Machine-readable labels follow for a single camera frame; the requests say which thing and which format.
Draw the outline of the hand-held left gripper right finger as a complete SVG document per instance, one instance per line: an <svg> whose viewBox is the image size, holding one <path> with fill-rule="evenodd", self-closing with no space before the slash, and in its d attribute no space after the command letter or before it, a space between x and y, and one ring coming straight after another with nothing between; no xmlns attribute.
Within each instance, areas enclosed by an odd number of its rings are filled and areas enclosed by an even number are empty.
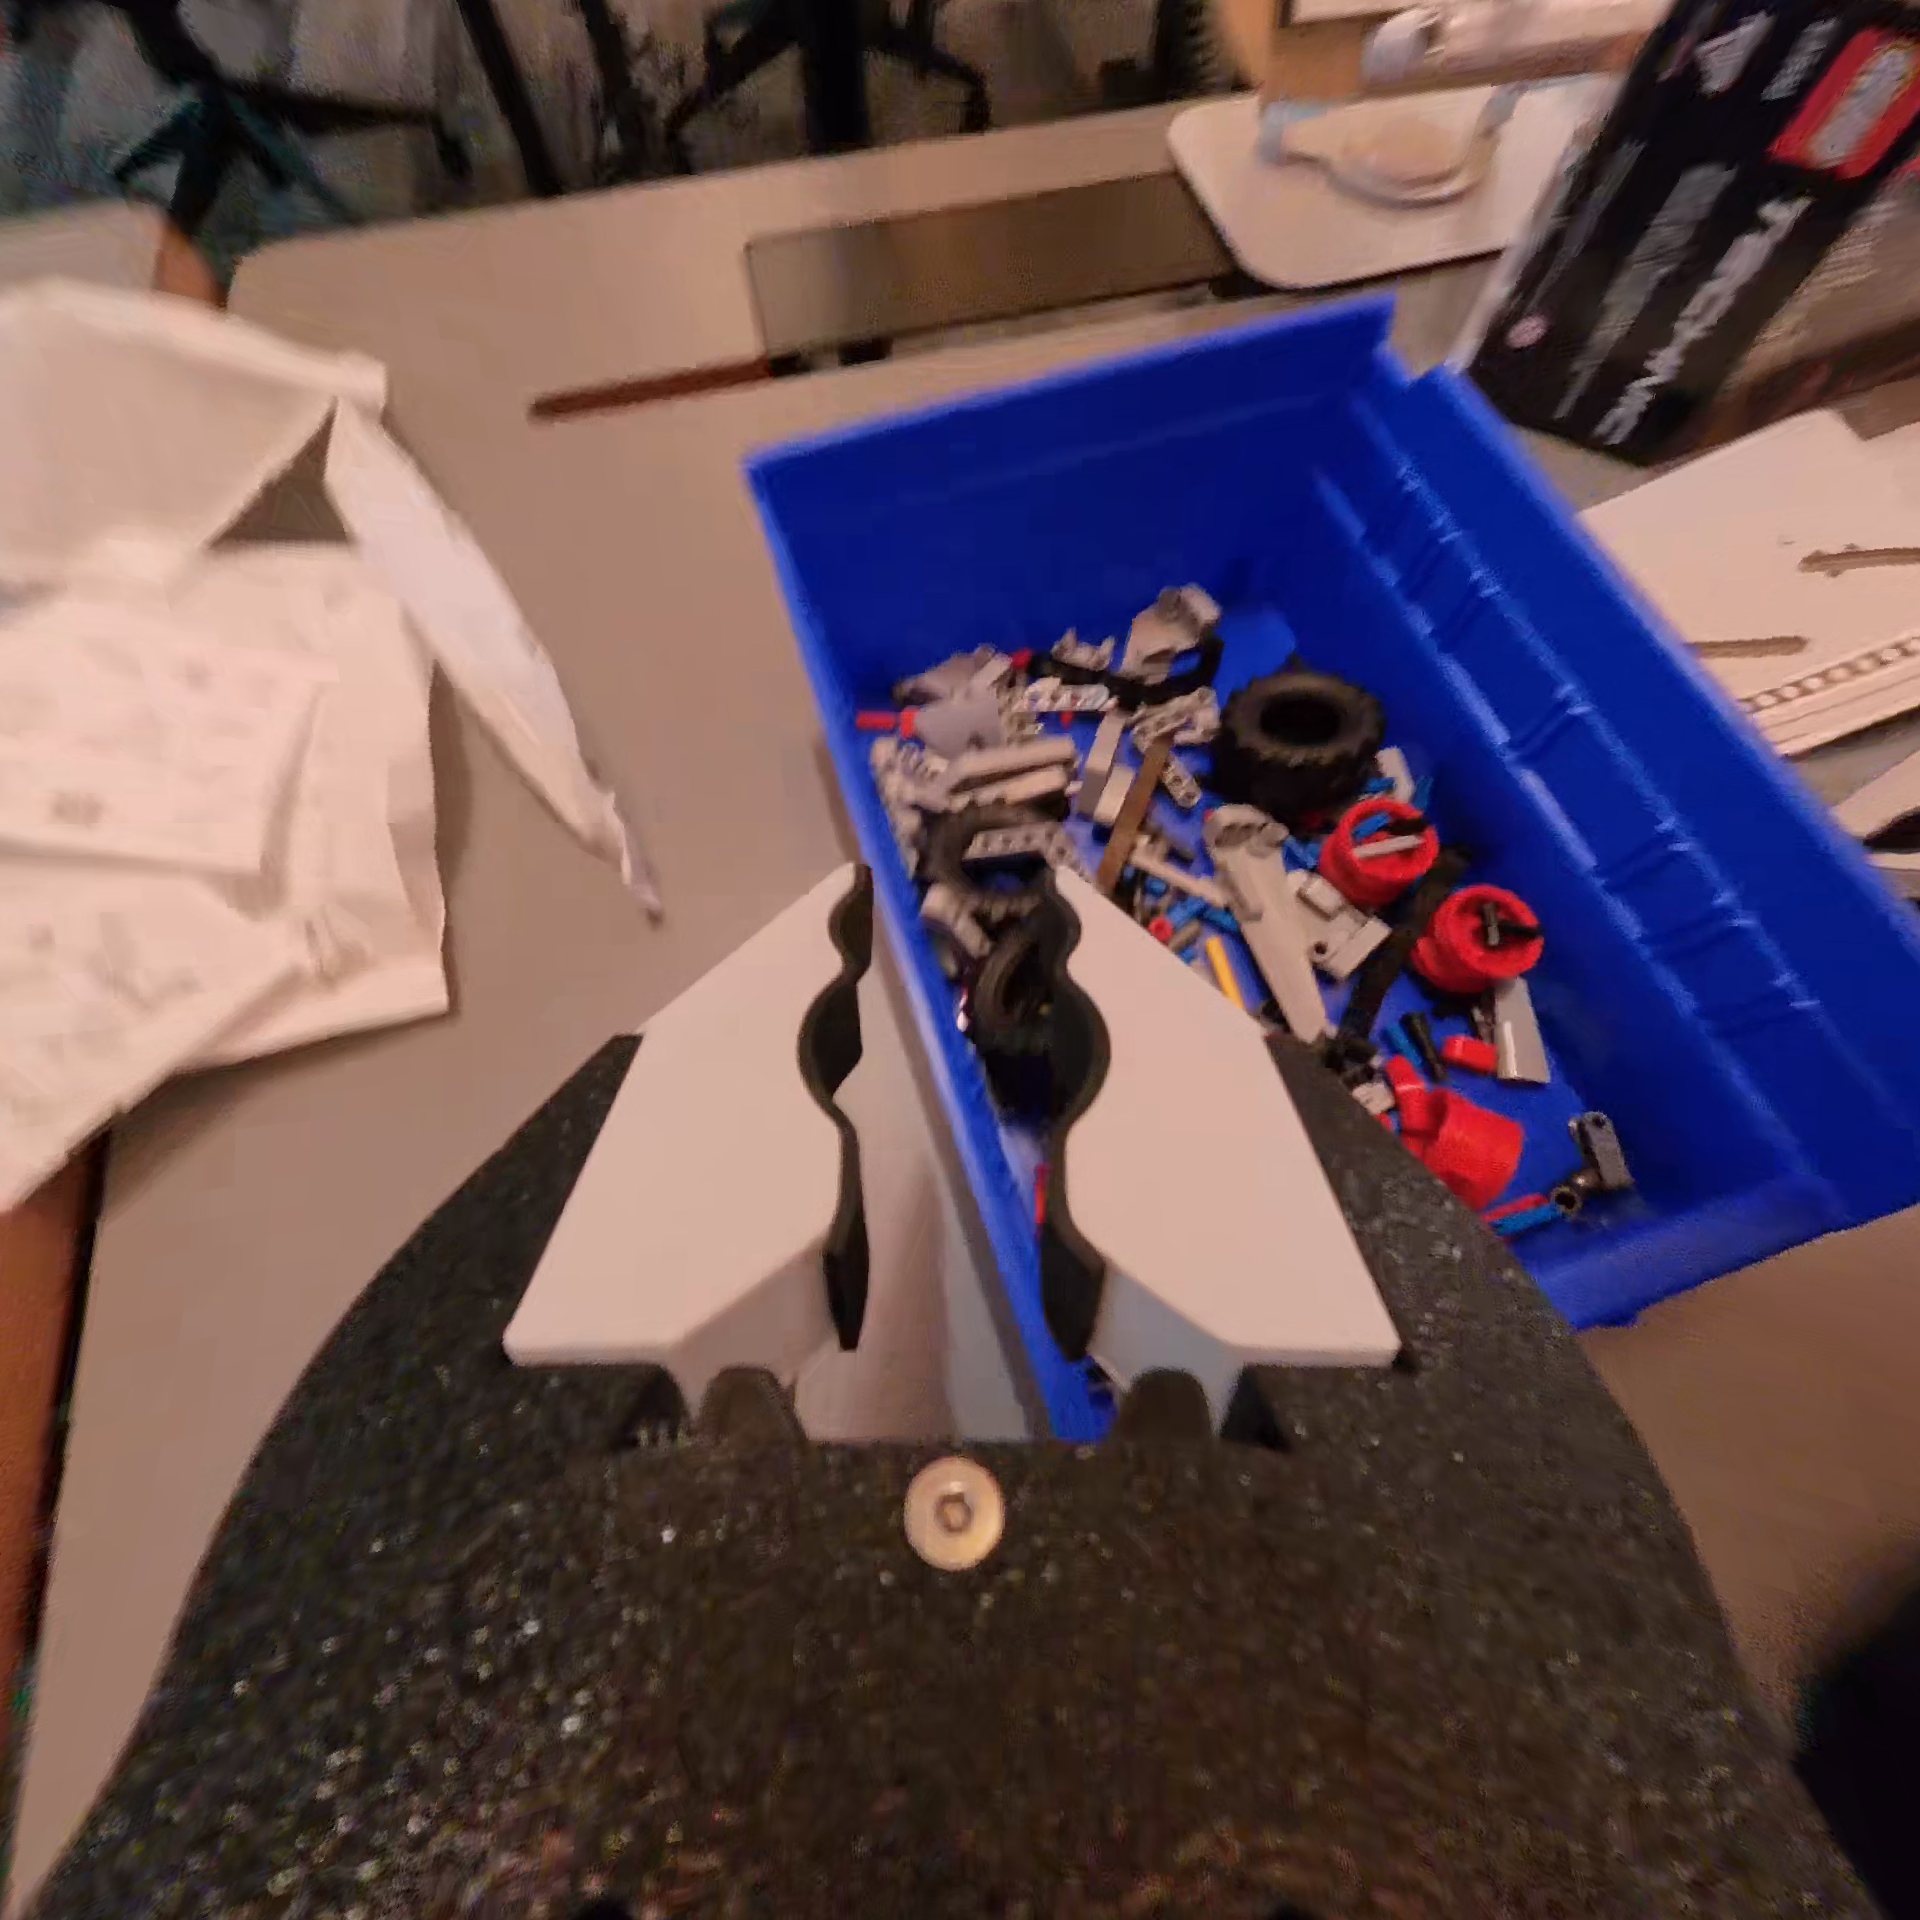
<svg viewBox="0 0 1920 1920"><path fill-rule="evenodd" d="M1195 1380L1216 1420L1257 1366L1380 1368L1377 1282L1250 1013L1067 874L1044 1149L1044 1313L1117 1387Z"/></svg>

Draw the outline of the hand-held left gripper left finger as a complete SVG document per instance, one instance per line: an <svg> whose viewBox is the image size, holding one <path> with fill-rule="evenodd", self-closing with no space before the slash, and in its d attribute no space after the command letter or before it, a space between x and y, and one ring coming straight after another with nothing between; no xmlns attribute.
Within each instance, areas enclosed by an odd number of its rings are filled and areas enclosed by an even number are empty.
<svg viewBox="0 0 1920 1920"><path fill-rule="evenodd" d="M866 1317L861 1145L873 875L846 863L655 1013L501 1331L524 1368L639 1364L690 1404L800 1380Z"/></svg>

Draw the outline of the pile of toy brick parts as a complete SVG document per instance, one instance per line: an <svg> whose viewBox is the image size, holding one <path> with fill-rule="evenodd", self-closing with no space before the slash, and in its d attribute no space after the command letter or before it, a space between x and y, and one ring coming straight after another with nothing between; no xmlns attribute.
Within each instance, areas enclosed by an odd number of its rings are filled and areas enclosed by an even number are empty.
<svg viewBox="0 0 1920 1920"><path fill-rule="evenodd" d="M1038 1162L1034 1212L1045 1208L1039 1139L1063 1103L1044 896L1067 874L1268 1037L1304 1043L1387 1131L1399 1139L1384 1076L1399 1055L1429 1083L1520 1120L1525 1161L1520 1096L1555 1078L1530 991L1536 964L1475 997L1436 993L1411 969L1449 894L1499 883L1475 874L1436 812L1436 775L1387 734L1371 781L1347 802L1275 817L1222 797L1211 737L1239 690L1218 690L1222 659L1218 601L1175 585L1123 639L1067 632L1044 655L956 651L899 679L891 708L855 713L957 1032L995 1120ZM1314 670L1284 660L1274 671L1286 668ZM1415 802L1441 843L1429 875L1375 912L1314 870L1325 834L1367 794ZM1569 1162L1546 1187L1525 1186L1521 1161L1505 1194L1475 1210L1496 1234L1539 1231L1637 1187L1607 1114L1574 1112L1565 1131Z"/></svg>

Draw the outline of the blue plastic bin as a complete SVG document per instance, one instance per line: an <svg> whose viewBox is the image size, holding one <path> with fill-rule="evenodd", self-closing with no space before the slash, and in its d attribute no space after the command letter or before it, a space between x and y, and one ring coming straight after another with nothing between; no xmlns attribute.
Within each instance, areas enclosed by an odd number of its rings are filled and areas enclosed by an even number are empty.
<svg viewBox="0 0 1920 1920"><path fill-rule="evenodd" d="M836 785L1044 1427L1113 1404L1044 1325L1032 1199L917 930L855 710L976 646L1222 605L1221 680L1301 651L1374 691L1449 843L1536 906L1555 1085L1637 1187L1523 1235L1578 1331L1915 1206L1915 912L1667 644L1459 375L1404 371L1387 299L1260 315L752 453Z"/></svg>

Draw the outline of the grey desk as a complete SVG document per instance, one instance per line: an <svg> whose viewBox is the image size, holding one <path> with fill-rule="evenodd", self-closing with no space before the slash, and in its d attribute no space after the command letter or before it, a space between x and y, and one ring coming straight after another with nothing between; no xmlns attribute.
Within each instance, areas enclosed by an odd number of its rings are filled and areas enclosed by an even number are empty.
<svg viewBox="0 0 1920 1920"><path fill-rule="evenodd" d="M12 1897L39 1890L131 1738L190 1575L301 1366L457 1176L851 848L741 460L815 429L1163 345L1235 314L1059 322L865 371L621 403L548 388L714 371L755 346L749 238L988 205L1163 160L1168 113L1032 125L680 186L524 204L257 253L240 315L394 375L396 436L507 574L659 866L648 924L478 720L438 708L457 1010L157 1094L107 1151L52 1524ZM985 1215L923 1110L905 974L870 981L851 1078L873 1297L802 1383L825 1436L1039 1429ZM1650 1439L1775 1715L1915 1567L1915 1212L1741 1256L1587 1346Z"/></svg>

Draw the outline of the red toy brick panel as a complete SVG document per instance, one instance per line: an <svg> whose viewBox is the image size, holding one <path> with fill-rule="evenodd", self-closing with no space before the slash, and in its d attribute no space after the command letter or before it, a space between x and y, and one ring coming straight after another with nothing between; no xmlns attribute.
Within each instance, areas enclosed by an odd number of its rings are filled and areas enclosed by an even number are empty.
<svg viewBox="0 0 1920 1920"><path fill-rule="evenodd" d="M1523 1161L1521 1123L1429 1083L1399 1055L1387 1056L1384 1076L1406 1149L1470 1210L1496 1206Z"/></svg>

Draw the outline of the red toy wheel hub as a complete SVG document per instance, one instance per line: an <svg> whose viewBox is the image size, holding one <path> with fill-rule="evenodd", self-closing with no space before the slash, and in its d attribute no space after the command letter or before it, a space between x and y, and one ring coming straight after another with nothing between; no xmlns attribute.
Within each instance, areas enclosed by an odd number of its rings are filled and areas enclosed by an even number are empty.
<svg viewBox="0 0 1920 1920"><path fill-rule="evenodd" d="M1528 972L1542 950L1543 929L1528 903L1475 883L1434 910L1411 948L1411 969L1436 993L1475 997Z"/></svg>
<svg viewBox="0 0 1920 1920"><path fill-rule="evenodd" d="M1440 847L1437 830L1415 802L1367 794L1325 834L1314 870L1343 899L1375 912L1429 875Z"/></svg>

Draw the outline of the large black toy tyre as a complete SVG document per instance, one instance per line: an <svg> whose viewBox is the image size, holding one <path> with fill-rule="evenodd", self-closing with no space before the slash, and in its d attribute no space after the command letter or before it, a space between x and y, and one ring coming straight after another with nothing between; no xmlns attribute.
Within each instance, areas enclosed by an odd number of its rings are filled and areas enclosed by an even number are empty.
<svg viewBox="0 0 1920 1920"><path fill-rule="evenodd" d="M1275 817L1347 802L1384 745L1382 702L1351 680L1286 668L1241 685L1211 737L1211 786Z"/></svg>

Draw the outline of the white printed instruction sheets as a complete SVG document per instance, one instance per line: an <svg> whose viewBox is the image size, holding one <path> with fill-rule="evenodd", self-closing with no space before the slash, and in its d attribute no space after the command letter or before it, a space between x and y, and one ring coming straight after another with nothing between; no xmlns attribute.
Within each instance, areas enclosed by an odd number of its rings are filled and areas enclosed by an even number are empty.
<svg viewBox="0 0 1920 1920"><path fill-rule="evenodd" d="M343 545L4 605L6 1208L178 1075L449 1010L426 708Z"/></svg>

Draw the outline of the white instruction papers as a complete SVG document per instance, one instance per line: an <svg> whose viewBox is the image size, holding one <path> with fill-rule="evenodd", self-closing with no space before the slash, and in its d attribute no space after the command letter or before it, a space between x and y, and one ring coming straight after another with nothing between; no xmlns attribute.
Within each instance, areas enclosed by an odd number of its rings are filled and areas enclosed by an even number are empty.
<svg viewBox="0 0 1920 1920"><path fill-rule="evenodd" d="M386 431L386 367L209 304L82 281L4 291L4 585L155 587L323 438L349 545L519 779L659 919L554 663L466 521Z"/></svg>

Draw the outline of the open white instruction booklet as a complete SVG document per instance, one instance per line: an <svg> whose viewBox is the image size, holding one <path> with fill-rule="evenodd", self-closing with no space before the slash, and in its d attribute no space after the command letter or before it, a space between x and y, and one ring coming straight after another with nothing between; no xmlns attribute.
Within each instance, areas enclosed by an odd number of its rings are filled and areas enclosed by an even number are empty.
<svg viewBox="0 0 1920 1920"><path fill-rule="evenodd" d="M1585 526L1915 906L1915 384L1722 445Z"/></svg>

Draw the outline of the white tray with plastic bag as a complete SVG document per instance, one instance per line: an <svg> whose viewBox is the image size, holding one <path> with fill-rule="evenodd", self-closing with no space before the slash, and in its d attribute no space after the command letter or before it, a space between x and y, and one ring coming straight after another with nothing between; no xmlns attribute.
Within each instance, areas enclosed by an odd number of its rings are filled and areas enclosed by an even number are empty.
<svg viewBox="0 0 1920 1920"><path fill-rule="evenodd" d="M1429 154L1459 156L1490 87L1332 107L1301 129L1306 154L1278 160L1260 154L1258 97L1235 92L1179 110L1168 153L1246 277L1280 291L1326 291L1499 253L1604 92L1598 81L1517 92L1462 190L1414 205L1350 190L1330 160L1377 156L1388 125L1429 125Z"/></svg>

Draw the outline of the pale plastic device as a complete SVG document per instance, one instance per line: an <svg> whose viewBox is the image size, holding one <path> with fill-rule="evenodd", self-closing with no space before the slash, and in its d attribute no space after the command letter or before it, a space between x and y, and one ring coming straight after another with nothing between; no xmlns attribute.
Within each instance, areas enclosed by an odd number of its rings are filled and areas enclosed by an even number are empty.
<svg viewBox="0 0 1920 1920"><path fill-rule="evenodd" d="M1274 4L1257 150L1316 167L1341 191L1427 208L1475 191L1520 107L1517 86L1387 101L1364 76L1369 48L1390 81L1434 61L1451 30L1481 32L1483 4Z"/></svg>

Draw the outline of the black toy set box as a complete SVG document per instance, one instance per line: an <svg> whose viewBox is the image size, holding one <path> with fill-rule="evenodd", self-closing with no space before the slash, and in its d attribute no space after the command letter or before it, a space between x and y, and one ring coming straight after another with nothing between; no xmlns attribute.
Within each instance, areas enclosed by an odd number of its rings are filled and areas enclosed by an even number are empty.
<svg viewBox="0 0 1920 1920"><path fill-rule="evenodd" d="M1463 375L1655 463L1915 156L1915 4L1671 4L1501 260Z"/></svg>

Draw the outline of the black office chair base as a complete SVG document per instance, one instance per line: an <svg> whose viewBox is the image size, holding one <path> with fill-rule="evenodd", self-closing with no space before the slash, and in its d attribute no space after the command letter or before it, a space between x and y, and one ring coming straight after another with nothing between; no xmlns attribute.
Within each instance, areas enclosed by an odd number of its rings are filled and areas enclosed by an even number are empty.
<svg viewBox="0 0 1920 1920"><path fill-rule="evenodd" d="M113 178L129 186L172 160L176 171L166 216L186 238L203 232L236 166L250 166L275 191L305 199L336 222L351 225L354 210L307 154L307 137L422 129L455 180L471 177L465 138L434 107L240 79L198 43L178 1L111 1L107 9L126 20L157 79L176 92L174 107L114 164Z"/></svg>

